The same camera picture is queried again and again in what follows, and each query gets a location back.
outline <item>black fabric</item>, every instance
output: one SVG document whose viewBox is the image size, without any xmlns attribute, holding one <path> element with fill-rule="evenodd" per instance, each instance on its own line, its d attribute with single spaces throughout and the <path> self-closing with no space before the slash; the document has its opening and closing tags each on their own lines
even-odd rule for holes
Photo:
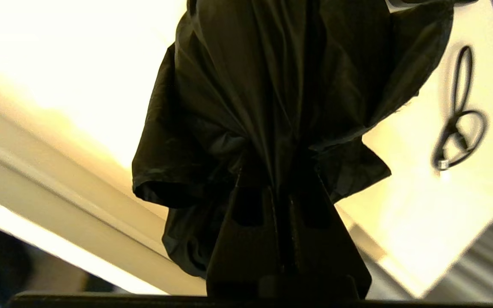
<svg viewBox="0 0 493 308">
<path fill-rule="evenodd" d="M 309 157 L 333 202 L 391 174 L 362 135 L 438 65 L 453 4 L 189 0 L 159 69 L 133 190 L 170 207 L 170 258 L 204 277 L 229 192 L 254 153 L 276 191 Z"/>
</svg>

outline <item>black cable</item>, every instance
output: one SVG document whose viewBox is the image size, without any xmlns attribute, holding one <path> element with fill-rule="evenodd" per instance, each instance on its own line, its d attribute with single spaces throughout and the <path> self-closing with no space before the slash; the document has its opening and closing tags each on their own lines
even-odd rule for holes
<svg viewBox="0 0 493 308">
<path fill-rule="evenodd" d="M 460 101 L 460 105 L 457 103 L 457 92 L 459 86 L 460 79 L 460 70 L 462 68 L 462 63 L 464 62 L 464 58 L 466 59 L 467 65 L 467 74 L 466 74 L 466 85 L 465 91 L 463 92 L 463 97 Z M 433 154 L 433 167 L 438 171 L 447 170 L 453 166 L 456 166 L 467 160 L 469 156 L 479 148 L 481 142 L 487 132 L 488 121 L 486 116 L 481 113 L 481 111 L 477 110 L 465 110 L 467 105 L 467 98 L 469 96 L 469 92 L 471 91 L 471 81 L 473 79 L 473 51 L 470 46 L 464 46 L 460 50 L 460 54 L 458 55 L 456 62 L 456 71 L 454 72 L 454 85 L 452 88 L 452 112 L 451 117 L 448 119 L 448 122 L 444 126 L 442 133 L 440 134 L 439 142 L 435 147 L 435 152 Z M 475 139 L 475 142 L 472 146 L 467 144 L 467 140 L 465 136 L 459 131 L 457 124 L 461 117 L 466 115 L 475 115 L 481 121 L 481 132 L 478 137 Z M 453 136 L 460 146 L 463 153 L 453 158 L 452 160 L 448 159 L 444 152 L 444 145 L 446 141 Z"/>
</svg>

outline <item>black plastic bag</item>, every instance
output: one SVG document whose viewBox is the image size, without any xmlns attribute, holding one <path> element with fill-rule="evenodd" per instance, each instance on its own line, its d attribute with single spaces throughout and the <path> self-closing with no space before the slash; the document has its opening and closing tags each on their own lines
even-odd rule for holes
<svg viewBox="0 0 493 308">
<path fill-rule="evenodd" d="M 276 191 L 308 157 L 333 202 L 389 176 L 362 135 L 429 78 L 453 13 L 448 0 L 393 14 L 385 0 L 189 0 L 133 160 L 135 194 L 170 207 L 170 258 L 205 277 L 252 155 Z"/>
</svg>

